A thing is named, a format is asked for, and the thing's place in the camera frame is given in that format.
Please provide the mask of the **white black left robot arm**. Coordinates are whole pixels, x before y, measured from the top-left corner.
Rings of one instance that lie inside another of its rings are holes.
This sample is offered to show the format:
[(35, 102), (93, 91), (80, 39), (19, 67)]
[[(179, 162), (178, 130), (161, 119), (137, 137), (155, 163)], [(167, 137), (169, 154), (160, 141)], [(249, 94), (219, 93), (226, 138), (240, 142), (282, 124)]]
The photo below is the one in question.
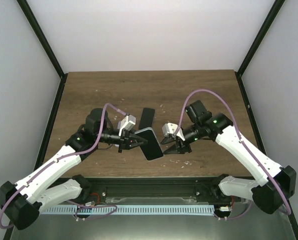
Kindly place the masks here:
[(1, 229), (23, 230), (49, 207), (72, 199), (87, 201), (91, 187), (81, 175), (55, 187), (51, 184), (98, 150), (99, 143), (117, 146), (119, 153), (140, 148), (147, 161), (163, 157), (151, 127), (135, 131), (136, 118), (118, 108), (116, 111), (124, 116), (118, 129), (113, 127), (105, 107), (95, 108), (52, 158), (16, 183), (6, 181), (0, 187)]

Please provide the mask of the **black phone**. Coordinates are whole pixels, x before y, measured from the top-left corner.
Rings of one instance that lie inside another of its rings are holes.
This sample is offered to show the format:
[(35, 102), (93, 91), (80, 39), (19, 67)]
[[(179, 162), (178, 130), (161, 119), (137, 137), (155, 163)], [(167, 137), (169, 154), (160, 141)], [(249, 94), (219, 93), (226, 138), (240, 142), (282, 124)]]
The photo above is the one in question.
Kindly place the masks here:
[(141, 130), (144, 128), (152, 127), (154, 116), (155, 116), (155, 109), (145, 107), (142, 111), (138, 129)]

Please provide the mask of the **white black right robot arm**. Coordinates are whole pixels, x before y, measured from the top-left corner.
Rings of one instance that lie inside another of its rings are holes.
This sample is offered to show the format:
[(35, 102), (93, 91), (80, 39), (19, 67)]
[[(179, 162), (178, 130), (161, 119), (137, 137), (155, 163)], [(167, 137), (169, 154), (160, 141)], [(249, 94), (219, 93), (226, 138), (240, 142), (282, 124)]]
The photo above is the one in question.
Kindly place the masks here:
[(185, 154), (190, 144), (204, 138), (216, 142), (233, 155), (253, 176), (253, 180), (223, 175), (211, 188), (211, 197), (220, 202), (227, 196), (253, 201), (267, 214), (272, 214), (295, 193), (296, 171), (282, 167), (262, 153), (243, 135), (237, 134), (233, 122), (223, 113), (212, 115), (200, 100), (185, 107), (192, 125), (181, 128), (175, 123), (162, 127), (162, 144), (173, 143), (164, 154)]

